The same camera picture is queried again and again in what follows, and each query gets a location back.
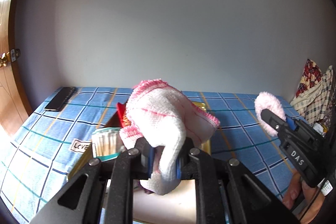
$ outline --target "human hand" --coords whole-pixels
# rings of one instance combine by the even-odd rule
[[[301,189],[303,191],[303,195],[306,199],[307,205],[309,205],[310,201],[314,198],[316,192],[319,190],[317,187],[310,188],[305,183],[305,181],[301,183],[300,178],[301,178],[301,175],[299,174],[299,172],[296,171],[289,183],[288,190],[283,197],[282,203],[289,210],[293,207],[295,199],[299,196]],[[314,203],[311,205],[307,213],[302,218],[301,220],[302,224],[308,224],[315,218],[317,213],[320,211],[323,201],[324,201],[324,196],[322,193],[319,193]],[[302,212],[297,216],[298,218],[301,217],[301,215],[305,212],[306,208],[304,208]]]

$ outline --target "gold tray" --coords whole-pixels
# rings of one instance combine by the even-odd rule
[[[200,102],[193,102],[194,105],[198,106],[200,109],[206,112],[206,105],[204,103]],[[104,127],[121,127],[118,113],[116,112],[112,118],[107,122],[107,124]],[[211,146],[210,146],[210,140],[208,140],[205,143],[202,143],[201,149],[205,152],[207,152],[209,155],[211,155]],[[67,179],[70,180],[77,171],[81,170],[84,165],[86,165],[90,159],[93,158],[92,153],[92,144],[86,148],[83,155],[79,158],[78,162],[76,162],[75,166],[72,168],[70,173],[67,176]]]

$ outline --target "brass door knob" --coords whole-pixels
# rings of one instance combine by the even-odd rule
[[[13,49],[8,53],[3,53],[0,57],[0,68],[6,67],[9,62],[14,62],[21,55],[21,51],[19,48]]]

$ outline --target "blue plaid tablecloth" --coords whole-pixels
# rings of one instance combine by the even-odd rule
[[[90,140],[92,132],[115,113],[117,102],[127,101],[132,89],[77,88],[61,112],[45,111],[57,92],[0,151],[0,197],[19,223],[28,223],[66,183],[82,155],[69,150],[73,139]],[[211,138],[212,156],[238,158],[281,199],[293,166],[280,152],[278,138],[268,136],[259,126],[253,101],[257,95],[183,93],[192,101],[205,103],[221,122]],[[288,116],[301,118],[283,98],[279,99]]]

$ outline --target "smartphone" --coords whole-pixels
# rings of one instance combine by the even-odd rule
[[[74,86],[62,88],[54,98],[46,105],[46,111],[60,111],[65,102],[70,98],[71,94],[75,91]]]

